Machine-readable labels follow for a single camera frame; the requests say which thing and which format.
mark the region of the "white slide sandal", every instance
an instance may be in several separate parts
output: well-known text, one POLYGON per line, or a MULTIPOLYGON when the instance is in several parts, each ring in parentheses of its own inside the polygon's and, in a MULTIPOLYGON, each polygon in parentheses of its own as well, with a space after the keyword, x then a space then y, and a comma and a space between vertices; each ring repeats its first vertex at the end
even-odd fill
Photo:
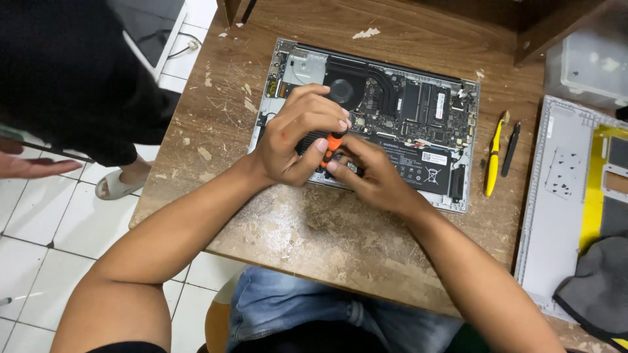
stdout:
POLYGON ((105 175, 104 178, 100 179, 95 189, 96 197, 101 200, 117 200, 139 190, 140 188, 144 187, 144 184, 146 184, 145 180, 143 182, 139 182, 133 185, 127 185, 120 181, 120 174, 122 174, 122 170, 118 169, 116 171, 112 171, 111 173, 105 175), (107 189, 109 189, 108 195, 103 195, 105 181, 107 181, 107 189))

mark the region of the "hand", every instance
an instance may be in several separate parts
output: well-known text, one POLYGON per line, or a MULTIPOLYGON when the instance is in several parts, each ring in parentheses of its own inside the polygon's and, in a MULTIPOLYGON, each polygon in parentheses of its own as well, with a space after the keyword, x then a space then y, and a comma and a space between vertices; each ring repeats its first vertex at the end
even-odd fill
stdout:
POLYGON ((49 158, 24 160, 10 155, 22 153, 22 146, 0 138, 0 179, 4 178, 43 178, 79 169, 82 164, 76 161, 55 162, 49 158))
POLYGON ((329 162, 327 171, 338 181, 350 186, 371 207, 403 215, 417 207, 429 205, 420 193, 399 176, 380 146, 347 134, 342 138, 341 149, 343 156, 340 161, 329 162), (364 177, 355 174, 345 165, 347 162, 363 168, 364 177))
POLYGON ((277 115, 266 123, 266 132, 251 153, 266 185, 302 185, 320 165, 327 140, 314 141, 302 157, 296 144, 311 131, 342 132, 351 127, 349 112, 321 97, 329 87, 309 84, 295 88, 277 115))

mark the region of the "denim shorts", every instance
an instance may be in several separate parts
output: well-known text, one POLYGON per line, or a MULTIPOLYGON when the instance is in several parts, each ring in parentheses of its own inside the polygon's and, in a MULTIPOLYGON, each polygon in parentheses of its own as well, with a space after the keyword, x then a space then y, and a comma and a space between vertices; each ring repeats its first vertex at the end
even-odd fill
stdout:
POLYGON ((441 353, 459 318, 349 293, 314 281, 247 266, 231 298, 227 353, 314 320, 346 321, 375 334, 391 353, 441 353))

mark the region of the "scratched tabletop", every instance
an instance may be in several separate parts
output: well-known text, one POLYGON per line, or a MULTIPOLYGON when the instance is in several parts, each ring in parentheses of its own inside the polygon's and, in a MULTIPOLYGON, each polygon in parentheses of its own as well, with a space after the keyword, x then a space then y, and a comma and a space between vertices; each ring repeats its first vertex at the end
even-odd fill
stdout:
MULTIPOLYGON (((368 4, 259 0, 244 26, 226 30, 215 19, 129 226, 246 154, 274 44, 282 37, 481 81, 469 211, 446 216, 510 270, 543 95, 543 63, 514 68, 516 34, 500 26, 397 1, 368 4), (501 143, 518 121, 521 135, 508 177, 499 177, 487 198, 482 191, 489 141, 506 109, 511 126, 501 143)), ((207 251, 460 316, 401 221, 369 208, 351 192, 309 183, 271 187, 234 216, 207 251)), ((568 348, 613 351, 577 325, 548 320, 568 348)))

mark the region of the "plastic container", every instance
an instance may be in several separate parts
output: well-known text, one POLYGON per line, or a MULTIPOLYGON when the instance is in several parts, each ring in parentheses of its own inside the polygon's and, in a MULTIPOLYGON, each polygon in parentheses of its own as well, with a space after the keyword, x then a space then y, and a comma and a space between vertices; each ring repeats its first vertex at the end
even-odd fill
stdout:
POLYGON ((549 49, 545 93, 606 109, 628 106, 628 35, 624 33, 621 26, 598 23, 549 49))

